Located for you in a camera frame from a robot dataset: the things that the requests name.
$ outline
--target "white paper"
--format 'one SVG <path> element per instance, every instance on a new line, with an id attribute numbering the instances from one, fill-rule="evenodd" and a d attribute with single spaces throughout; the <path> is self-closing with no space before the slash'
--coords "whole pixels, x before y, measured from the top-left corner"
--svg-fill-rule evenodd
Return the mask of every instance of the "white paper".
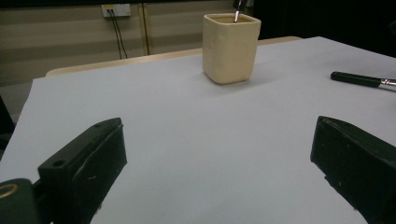
<path id="1" fill-rule="evenodd" d="M 261 46 L 249 81 L 220 86 L 201 55 L 34 81 L 0 180 L 120 117 L 128 164 L 92 223 L 366 223 L 309 160 L 318 116 L 396 146 L 396 92 L 330 80 L 396 78 L 396 60 L 321 37 Z"/>

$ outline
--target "square cup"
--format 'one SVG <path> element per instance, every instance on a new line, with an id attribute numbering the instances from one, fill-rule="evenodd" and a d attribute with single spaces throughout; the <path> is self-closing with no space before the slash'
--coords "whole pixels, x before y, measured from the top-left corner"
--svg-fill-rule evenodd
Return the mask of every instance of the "square cup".
<path id="1" fill-rule="evenodd" d="M 262 22 L 233 13 L 204 15 L 203 68 L 219 84 L 248 80 L 253 70 Z"/>

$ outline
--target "floor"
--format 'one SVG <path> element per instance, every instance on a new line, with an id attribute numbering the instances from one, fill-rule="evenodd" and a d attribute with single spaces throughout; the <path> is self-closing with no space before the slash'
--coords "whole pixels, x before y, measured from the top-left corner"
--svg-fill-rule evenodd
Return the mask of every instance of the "floor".
<path id="1" fill-rule="evenodd" d="M 0 95 L 3 98 L 4 104 L 6 105 L 8 113 L 14 123 L 17 123 L 20 118 L 20 114 L 29 96 L 31 88 L 32 82 L 0 87 Z M 0 137 L 9 138 L 10 136 L 2 134 Z M 0 160 L 3 157 L 3 154 L 4 151 L 0 150 Z"/>

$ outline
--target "pen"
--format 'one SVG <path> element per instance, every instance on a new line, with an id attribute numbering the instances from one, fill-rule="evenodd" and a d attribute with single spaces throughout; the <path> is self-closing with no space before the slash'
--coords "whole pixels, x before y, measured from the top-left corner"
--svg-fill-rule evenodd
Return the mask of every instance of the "pen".
<path id="1" fill-rule="evenodd" d="M 238 17 L 239 17 L 239 11 L 244 10 L 245 9 L 245 4 L 246 0 L 244 2 L 244 0 L 234 0 L 233 1 L 233 7 L 236 8 L 236 12 L 235 12 L 235 18 L 233 19 L 233 22 L 238 22 Z"/>
<path id="2" fill-rule="evenodd" d="M 331 79 L 374 88 L 377 88 L 380 85 L 396 87 L 396 79 L 366 77 L 342 72 L 333 72 L 331 74 Z"/>

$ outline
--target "black curtain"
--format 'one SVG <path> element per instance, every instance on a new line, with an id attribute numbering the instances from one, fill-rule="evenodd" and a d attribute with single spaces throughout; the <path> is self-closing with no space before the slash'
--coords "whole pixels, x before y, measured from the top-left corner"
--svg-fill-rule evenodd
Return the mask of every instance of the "black curtain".
<path id="1" fill-rule="evenodd" d="M 262 21 L 260 38 L 323 36 L 361 49 L 396 57 L 396 1 L 260 0 L 254 17 Z"/>

